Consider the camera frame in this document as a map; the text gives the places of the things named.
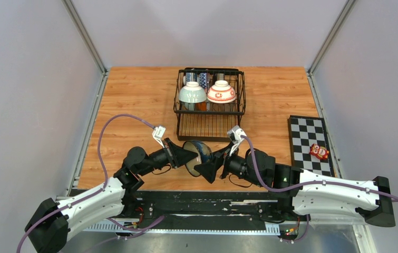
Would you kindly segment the celadon bowl black rim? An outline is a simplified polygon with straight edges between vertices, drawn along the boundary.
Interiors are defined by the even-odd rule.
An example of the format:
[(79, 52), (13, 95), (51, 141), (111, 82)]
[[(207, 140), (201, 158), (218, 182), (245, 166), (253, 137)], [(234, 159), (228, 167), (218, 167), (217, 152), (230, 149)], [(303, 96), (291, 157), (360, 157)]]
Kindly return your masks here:
[(185, 103), (201, 103), (207, 99), (207, 94), (198, 82), (187, 82), (179, 92), (179, 100)]

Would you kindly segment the blue floral glazed bowl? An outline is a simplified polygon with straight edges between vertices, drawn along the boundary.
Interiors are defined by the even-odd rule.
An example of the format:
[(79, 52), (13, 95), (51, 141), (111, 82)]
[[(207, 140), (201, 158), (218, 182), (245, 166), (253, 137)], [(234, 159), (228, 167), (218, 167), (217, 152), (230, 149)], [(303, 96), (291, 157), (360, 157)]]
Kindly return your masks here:
[(182, 147), (185, 150), (192, 151), (197, 154), (196, 158), (190, 160), (189, 162), (187, 162), (185, 164), (187, 171), (193, 177), (201, 176), (201, 174), (197, 170), (195, 170), (195, 166), (211, 160), (212, 159), (212, 150), (204, 142), (198, 141), (198, 140), (186, 141)]

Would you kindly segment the red white patterned bowl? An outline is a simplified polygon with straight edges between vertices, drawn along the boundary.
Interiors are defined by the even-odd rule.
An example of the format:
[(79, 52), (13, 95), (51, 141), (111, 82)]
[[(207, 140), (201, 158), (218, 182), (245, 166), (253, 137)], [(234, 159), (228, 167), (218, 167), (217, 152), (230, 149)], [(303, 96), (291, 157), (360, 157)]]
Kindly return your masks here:
[(206, 73), (206, 72), (197, 74), (197, 80), (198, 80), (199, 86), (205, 90), (208, 89), (211, 78), (212, 78), (212, 75), (209, 73)]

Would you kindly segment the black wire dish rack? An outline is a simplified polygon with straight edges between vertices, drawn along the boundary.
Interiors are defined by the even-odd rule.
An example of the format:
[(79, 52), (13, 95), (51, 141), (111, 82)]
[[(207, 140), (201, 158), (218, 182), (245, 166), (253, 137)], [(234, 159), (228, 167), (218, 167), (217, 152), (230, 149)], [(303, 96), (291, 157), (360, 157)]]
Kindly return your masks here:
[[(209, 87), (213, 86), (213, 75), (224, 73), (227, 81), (236, 92), (236, 99), (230, 103), (213, 103), (208, 99), (209, 111), (184, 110), (179, 100), (179, 92), (184, 86), (183, 76), (187, 72), (196, 74), (206, 72), (212, 75)], [(179, 140), (225, 141), (227, 130), (241, 124), (246, 110), (245, 74), (239, 69), (215, 67), (187, 67), (178, 71), (173, 111), (177, 117), (176, 134)]]

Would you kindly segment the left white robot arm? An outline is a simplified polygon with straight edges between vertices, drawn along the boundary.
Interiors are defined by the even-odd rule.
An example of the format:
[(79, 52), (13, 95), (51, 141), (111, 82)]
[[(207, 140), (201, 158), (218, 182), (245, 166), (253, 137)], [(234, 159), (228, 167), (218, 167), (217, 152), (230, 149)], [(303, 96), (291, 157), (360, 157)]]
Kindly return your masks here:
[(133, 147), (121, 168), (105, 183), (61, 201), (41, 202), (25, 227), (37, 252), (58, 252), (77, 233), (109, 217), (132, 217), (137, 209), (135, 192), (144, 184), (141, 176), (165, 166), (178, 168), (198, 154), (185, 150), (166, 138), (162, 149), (147, 154)]

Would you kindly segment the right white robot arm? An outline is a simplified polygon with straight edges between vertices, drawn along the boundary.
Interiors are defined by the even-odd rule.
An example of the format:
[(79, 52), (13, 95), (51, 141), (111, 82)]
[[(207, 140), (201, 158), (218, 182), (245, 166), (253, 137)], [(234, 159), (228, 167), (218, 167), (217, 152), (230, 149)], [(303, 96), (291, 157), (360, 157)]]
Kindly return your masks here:
[(209, 183), (232, 174), (253, 185), (272, 188), (278, 200), (277, 215), (283, 220), (312, 214), (362, 217), (377, 227), (394, 227), (395, 216), (389, 179), (345, 180), (276, 163), (263, 151), (247, 150), (244, 157), (231, 154), (232, 145), (196, 159), (193, 169)]

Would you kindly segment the red rimmed bowl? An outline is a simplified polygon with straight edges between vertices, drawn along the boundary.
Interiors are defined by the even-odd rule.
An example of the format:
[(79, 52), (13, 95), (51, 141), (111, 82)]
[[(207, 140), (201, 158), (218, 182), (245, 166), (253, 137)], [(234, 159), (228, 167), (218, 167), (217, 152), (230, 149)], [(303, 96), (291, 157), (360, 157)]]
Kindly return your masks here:
[(207, 99), (213, 103), (230, 103), (236, 99), (236, 92), (227, 81), (218, 80), (208, 89)]

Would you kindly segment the celadon bowl brown rim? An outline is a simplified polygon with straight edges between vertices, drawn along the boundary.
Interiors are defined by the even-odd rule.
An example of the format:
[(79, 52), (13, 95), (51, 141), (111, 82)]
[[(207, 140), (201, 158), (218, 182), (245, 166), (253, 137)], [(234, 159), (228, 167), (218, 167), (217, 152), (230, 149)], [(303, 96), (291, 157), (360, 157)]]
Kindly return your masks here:
[(183, 106), (184, 110), (188, 110), (188, 111), (194, 111), (196, 108), (195, 103), (183, 103), (182, 106)]

